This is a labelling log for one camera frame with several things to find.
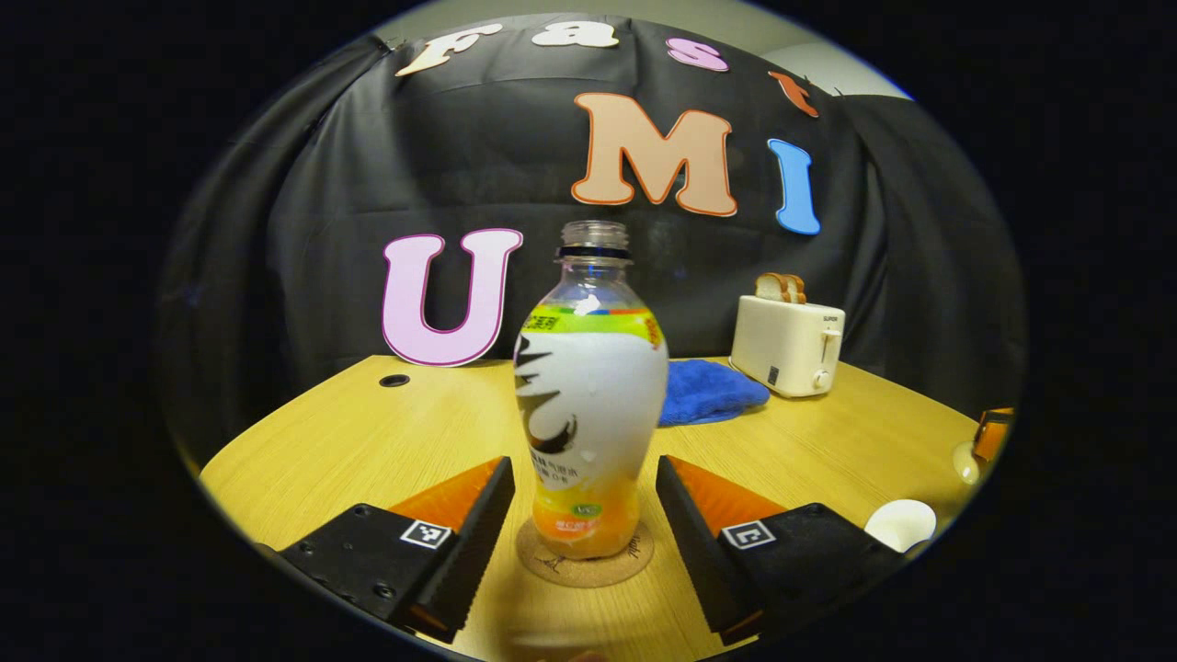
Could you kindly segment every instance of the foam letter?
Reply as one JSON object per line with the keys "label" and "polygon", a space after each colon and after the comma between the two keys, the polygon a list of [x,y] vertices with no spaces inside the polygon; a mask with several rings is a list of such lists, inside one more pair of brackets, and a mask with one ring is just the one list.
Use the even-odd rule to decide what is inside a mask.
{"label": "foam letter", "polygon": [[425,49],[421,51],[421,54],[417,55],[417,59],[414,59],[407,67],[397,72],[397,75],[408,75],[421,69],[444,65],[450,61],[450,55],[446,55],[446,52],[453,51],[454,53],[461,53],[478,41],[479,34],[494,34],[500,29],[503,29],[501,24],[491,24],[472,27],[470,29],[464,29],[461,32],[446,34],[445,37],[438,37],[437,39],[430,40],[425,44]]}
{"label": "foam letter", "polygon": [[802,88],[800,85],[797,85],[796,80],[789,78],[783,73],[777,73],[777,72],[769,72],[769,75],[771,75],[772,78],[777,79],[777,81],[780,82],[780,88],[785,92],[785,97],[787,97],[789,100],[792,101],[794,106],[800,108],[803,113],[807,114],[811,118],[817,117],[817,108],[810,106],[809,101],[805,100],[805,98],[809,97],[809,92]]}
{"label": "foam letter", "polygon": [[719,58],[719,51],[706,44],[690,39],[667,39],[666,46],[670,46],[670,51],[666,53],[684,65],[711,71],[727,71],[727,62]]}
{"label": "foam letter", "polygon": [[769,148],[780,164],[780,188],[785,204],[777,210],[777,223],[798,234],[817,234],[822,224],[813,216],[813,194],[810,191],[809,166],[813,159],[794,145],[772,138]]}
{"label": "foam letter", "polygon": [[471,254],[466,319],[450,331],[425,323],[430,263],[445,247],[435,234],[401,237],[385,246],[384,339],[400,358],[418,365],[461,365],[483,356],[503,326],[507,256],[523,245],[516,230],[478,230],[461,238]]}
{"label": "foam letter", "polygon": [[572,197],[587,205],[624,205],[633,186],[621,179],[629,159],[641,190],[660,205],[679,171],[686,183],[674,196],[679,206],[696,213],[732,216],[736,199],[727,184],[727,120],[703,111],[686,111],[663,138],[637,101],[620,94],[584,93],[576,104],[588,111],[588,166],[572,185]]}
{"label": "foam letter", "polygon": [[620,44],[620,41],[613,39],[613,26],[609,24],[565,21],[552,24],[544,29],[547,32],[541,32],[531,38],[532,44],[537,46],[571,46],[572,44],[579,44],[580,46],[593,46],[597,48],[607,48]]}

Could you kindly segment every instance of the white toaster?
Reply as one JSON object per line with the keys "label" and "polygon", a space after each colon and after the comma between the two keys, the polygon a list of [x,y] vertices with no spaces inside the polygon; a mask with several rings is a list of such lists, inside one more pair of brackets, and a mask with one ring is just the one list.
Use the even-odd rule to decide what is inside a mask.
{"label": "white toaster", "polygon": [[786,397],[833,386],[846,313],[818,304],[739,298],[732,368]]}

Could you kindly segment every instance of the table hole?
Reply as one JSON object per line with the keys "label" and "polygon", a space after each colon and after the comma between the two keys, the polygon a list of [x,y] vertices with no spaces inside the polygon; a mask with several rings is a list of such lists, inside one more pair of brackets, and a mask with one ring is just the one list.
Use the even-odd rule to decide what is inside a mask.
{"label": "table hole", "polygon": [[408,375],[388,375],[380,378],[380,385],[385,388],[403,386],[408,383]]}

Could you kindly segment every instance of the bread slice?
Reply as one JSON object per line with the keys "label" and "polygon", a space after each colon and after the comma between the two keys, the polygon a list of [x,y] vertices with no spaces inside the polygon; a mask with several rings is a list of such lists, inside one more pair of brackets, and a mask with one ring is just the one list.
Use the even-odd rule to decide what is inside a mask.
{"label": "bread slice", "polygon": [[792,273],[762,273],[756,279],[756,296],[786,304],[805,303],[805,282]]}

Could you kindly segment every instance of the black cloth backdrop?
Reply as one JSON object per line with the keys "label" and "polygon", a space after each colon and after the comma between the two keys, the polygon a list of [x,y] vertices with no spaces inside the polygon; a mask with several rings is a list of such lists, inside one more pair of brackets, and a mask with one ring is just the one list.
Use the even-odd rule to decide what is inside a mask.
{"label": "black cloth backdrop", "polygon": [[[531,42],[558,20],[607,22],[620,44]],[[404,78],[394,73],[437,35],[394,51],[374,37],[347,45],[279,94],[197,186],[165,265],[157,351],[169,425],[198,464],[299,392],[392,353],[380,318],[393,239],[445,239],[425,316],[450,329],[467,303],[461,237],[523,232],[485,355],[506,358],[558,278],[561,226],[585,218],[627,225],[631,284],[672,357],[729,353],[738,297],[759,273],[790,272],[811,302],[846,311],[846,363],[973,418],[1015,403],[1025,330],[1012,244],[979,176],[916,104],[831,95],[793,77],[820,113],[810,118],[767,74],[789,73],[780,67],[620,16],[513,16],[441,34],[488,22],[504,28]],[[730,69],[673,60],[669,38],[712,45]],[[633,98],[663,134],[692,108],[731,123],[738,213],[689,212],[673,194],[654,205],[640,187],[620,206],[573,199],[588,148],[588,115],[573,104],[584,92]],[[776,221],[771,138],[812,157],[817,236]],[[625,177],[637,183],[627,164]]]}

